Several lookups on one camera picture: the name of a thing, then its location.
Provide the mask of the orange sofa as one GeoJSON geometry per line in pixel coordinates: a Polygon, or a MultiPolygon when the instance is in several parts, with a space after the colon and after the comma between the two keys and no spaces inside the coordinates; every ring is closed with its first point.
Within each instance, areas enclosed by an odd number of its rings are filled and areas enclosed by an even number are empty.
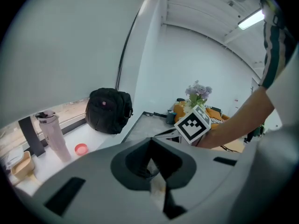
{"type": "MultiPolygon", "coordinates": [[[[181,119],[182,117],[184,117],[191,110],[191,106],[186,101],[180,101],[180,102],[177,102],[174,105],[174,109],[173,110],[176,113],[175,123],[177,123],[179,121],[179,119],[181,119]]],[[[224,122],[226,120],[230,119],[229,116],[227,116],[227,115],[225,115],[223,113],[222,113],[222,117],[224,118],[224,122]]],[[[211,122],[211,129],[216,129],[217,126],[219,126],[220,124],[213,124],[211,122]]]]}

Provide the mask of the pink tumbler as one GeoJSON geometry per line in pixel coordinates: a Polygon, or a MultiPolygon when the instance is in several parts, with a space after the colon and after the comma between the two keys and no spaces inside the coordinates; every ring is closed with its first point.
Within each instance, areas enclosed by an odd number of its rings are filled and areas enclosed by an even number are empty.
{"type": "Polygon", "coordinates": [[[45,110],[37,113],[35,117],[39,121],[39,127],[50,148],[62,162],[70,161],[71,155],[59,125],[59,116],[54,111],[45,110]]]}

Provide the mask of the wooden clothes hanger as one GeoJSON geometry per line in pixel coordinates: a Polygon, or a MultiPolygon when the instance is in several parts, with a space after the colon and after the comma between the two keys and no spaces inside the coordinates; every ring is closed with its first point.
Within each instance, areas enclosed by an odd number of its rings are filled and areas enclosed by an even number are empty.
{"type": "Polygon", "coordinates": [[[35,168],[29,151],[25,151],[23,158],[11,168],[11,174],[18,180],[23,180],[35,168]]]}

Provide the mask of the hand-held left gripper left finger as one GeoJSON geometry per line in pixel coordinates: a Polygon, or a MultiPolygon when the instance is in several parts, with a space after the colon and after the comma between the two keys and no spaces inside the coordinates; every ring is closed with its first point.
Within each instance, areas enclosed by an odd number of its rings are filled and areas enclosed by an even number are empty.
{"type": "Polygon", "coordinates": [[[143,159],[149,139],[96,150],[49,178],[33,195],[46,224],[161,224],[143,159]]]}

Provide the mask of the small pink round dish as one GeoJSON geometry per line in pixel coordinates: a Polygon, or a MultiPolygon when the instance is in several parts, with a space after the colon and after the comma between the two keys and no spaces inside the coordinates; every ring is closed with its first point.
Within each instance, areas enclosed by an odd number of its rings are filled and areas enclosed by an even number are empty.
{"type": "Polygon", "coordinates": [[[89,152],[88,146],[84,143],[77,144],[74,150],[78,156],[83,156],[89,152]]]}

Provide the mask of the ceiling light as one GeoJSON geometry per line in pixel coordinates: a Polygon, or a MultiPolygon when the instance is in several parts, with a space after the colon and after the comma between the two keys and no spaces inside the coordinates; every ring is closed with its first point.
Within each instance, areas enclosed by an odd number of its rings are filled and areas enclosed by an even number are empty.
{"type": "Polygon", "coordinates": [[[241,30],[246,30],[249,27],[257,24],[258,22],[262,21],[264,19],[264,14],[261,9],[256,10],[251,15],[243,19],[238,23],[238,28],[241,30]]]}

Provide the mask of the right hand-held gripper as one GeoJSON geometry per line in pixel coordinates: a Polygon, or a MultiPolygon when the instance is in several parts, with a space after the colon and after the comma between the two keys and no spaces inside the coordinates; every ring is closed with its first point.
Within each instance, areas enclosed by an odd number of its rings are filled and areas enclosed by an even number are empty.
{"type": "Polygon", "coordinates": [[[211,119],[200,106],[196,105],[174,126],[176,129],[166,130],[155,137],[174,138],[178,131],[188,144],[192,144],[211,129],[211,119]]]}

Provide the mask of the window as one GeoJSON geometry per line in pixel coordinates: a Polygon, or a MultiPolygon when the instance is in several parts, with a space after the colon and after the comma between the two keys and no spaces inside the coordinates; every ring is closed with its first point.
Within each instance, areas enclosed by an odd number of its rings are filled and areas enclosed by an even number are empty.
{"type": "MultiPolygon", "coordinates": [[[[58,105],[50,109],[59,116],[59,124],[62,124],[72,118],[83,115],[85,113],[88,100],[88,98],[85,98],[79,101],[58,105]]],[[[6,155],[13,148],[21,146],[25,142],[25,136],[23,135],[17,121],[0,129],[0,156],[6,155]]]]}

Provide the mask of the person's right forearm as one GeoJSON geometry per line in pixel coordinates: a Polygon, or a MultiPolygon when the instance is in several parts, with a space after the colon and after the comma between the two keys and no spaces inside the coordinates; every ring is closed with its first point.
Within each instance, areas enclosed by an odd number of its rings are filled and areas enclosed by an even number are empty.
{"type": "Polygon", "coordinates": [[[216,148],[230,143],[255,130],[274,111],[274,106],[264,87],[255,90],[237,113],[216,129],[210,130],[194,146],[216,148]]]}

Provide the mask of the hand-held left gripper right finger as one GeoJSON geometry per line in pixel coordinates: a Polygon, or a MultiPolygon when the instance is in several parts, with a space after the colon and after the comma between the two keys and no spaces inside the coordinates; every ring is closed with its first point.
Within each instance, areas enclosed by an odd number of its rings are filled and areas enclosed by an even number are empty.
{"type": "Polygon", "coordinates": [[[151,214],[151,224],[236,224],[236,193],[224,181],[237,154],[152,138],[151,158],[159,171],[153,180],[164,187],[158,200],[161,213],[151,214]]]}

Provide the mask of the black flat stand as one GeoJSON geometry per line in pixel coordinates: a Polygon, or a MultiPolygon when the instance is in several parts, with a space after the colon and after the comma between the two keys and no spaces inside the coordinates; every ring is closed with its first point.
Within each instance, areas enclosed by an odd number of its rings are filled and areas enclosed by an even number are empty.
{"type": "Polygon", "coordinates": [[[45,153],[45,148],[44,148],[42,142],[39,140],[38,135],[35,132],[35,129],[34,129],[34,126],[31,121],[30,116],[19,120],[18,123],[19,123],[21,131],[22,131],[29,147],[33,151],[33,153],[37,157],[39,157],[43,153],[45,153]]]}

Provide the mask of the black backpack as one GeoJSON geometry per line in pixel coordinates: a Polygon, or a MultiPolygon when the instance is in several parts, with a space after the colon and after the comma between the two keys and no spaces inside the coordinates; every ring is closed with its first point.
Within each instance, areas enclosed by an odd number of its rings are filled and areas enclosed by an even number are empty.
{"type": "Polygon", "coordinates": [[[87,124],[106,134],[119,134],[133,115],[131,96],[113,88],[92,91],[85,110],[87,124]]]}

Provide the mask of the white face mask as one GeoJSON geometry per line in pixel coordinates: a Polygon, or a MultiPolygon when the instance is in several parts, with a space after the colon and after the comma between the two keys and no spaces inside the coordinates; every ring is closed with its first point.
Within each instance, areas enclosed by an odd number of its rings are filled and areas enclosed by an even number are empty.
{"type": "Polygon", "coordinates": [[[24,157],[22,146],[16,147],[8,152],[5,156],[5,167],[10,170],[14,165],[19,163],[24,157]]]}

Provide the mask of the black and white striped blanket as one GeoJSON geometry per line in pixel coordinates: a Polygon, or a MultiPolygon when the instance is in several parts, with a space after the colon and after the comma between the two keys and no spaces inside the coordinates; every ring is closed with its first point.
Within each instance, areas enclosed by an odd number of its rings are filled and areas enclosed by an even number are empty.
{"type": "Polygon", "coordinates": [[[224,122],[222,117],[222,110],[210,105],[204,105],[206,109],[206,114],[210,117],[213,124],[220,124],[224,122]]]}

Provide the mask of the wooden coffee table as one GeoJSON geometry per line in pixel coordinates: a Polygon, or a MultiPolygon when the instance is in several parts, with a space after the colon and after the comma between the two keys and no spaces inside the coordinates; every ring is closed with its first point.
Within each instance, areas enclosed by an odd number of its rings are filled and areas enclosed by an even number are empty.
{"type": "Polygon", "coordinates": [[[214,148],[209,148],[214,151],[225,151],[225,152],[232,152],[232,153],[242,153],[245,148],[245,145],[239,141],[239,140],[234,140],[230,143],[227,143],[222,146],[214,147],[214,148]]]}

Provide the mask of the dark storage bin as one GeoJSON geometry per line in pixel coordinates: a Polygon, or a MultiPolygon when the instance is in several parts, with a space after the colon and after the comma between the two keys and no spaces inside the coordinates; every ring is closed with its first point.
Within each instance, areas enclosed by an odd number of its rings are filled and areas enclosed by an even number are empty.
{"type": "Polygon", "coordinates": [[[176,113],[174,111],[168,111],[166,115],[166,123],[169,125],[174,125],[175,117],[176,117],[176,113]]]}

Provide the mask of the person's green sweatshirt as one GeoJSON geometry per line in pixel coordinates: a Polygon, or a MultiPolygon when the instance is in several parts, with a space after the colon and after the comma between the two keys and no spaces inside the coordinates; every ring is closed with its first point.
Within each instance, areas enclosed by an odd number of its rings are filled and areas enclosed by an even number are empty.
{"type": "Polygon", "coordinates": [[[266,54],[259,86],[268,89],[287,66],[296,42],[280,13],[277,14],[268,7],[264,7],[262,12],[264,14],[263,44],[266,54]]]}

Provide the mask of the black wall conduit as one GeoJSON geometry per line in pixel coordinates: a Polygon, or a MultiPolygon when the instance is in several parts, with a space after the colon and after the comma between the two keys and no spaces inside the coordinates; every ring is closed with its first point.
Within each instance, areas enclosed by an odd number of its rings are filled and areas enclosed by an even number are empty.
{"type": "Polygon", "coordinates": [[[133,23],[132,23],[132,25],[130,27],[130,30],[128,32],[128,35],[126,37],[126,40],[125,40],[125,43],[124,43],[124,46],[123,46],[123,50],[122,50],[122,53],[121,53],[120,62],[119,62],[119,66],[118,66],[118,72],[117,72],[117,78],[116,78],[116,84],[115,84],[115,89],[116,90],[119,89],[120,78],[121,78],[121,71],[122,71],[122,66],[123,66],[123,59],[124,59],[124,55],[125,55],[125,52],[126,52],[127,44],[128,44],[131,32],[133,30],[133,27],[135,25],[135,21],[137,19],[137,16],[138,16],[138,14],[136,14],[136,16],[135,16],[135,18],[133,20],[133,23]]]}

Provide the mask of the purple flower bouquet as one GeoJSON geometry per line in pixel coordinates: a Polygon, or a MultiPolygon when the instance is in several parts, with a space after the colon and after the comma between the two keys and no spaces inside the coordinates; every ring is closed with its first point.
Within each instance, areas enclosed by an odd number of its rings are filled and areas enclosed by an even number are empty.
{"type": "Polygon", "coordinates": [[[189,97],[190,106],[193,108],[196,105],[204,105],[212,93],[212,90],[210,86],[200,85],[198,80],[196,80],[193,85],[189,85],[185,93],[189,97]]]}

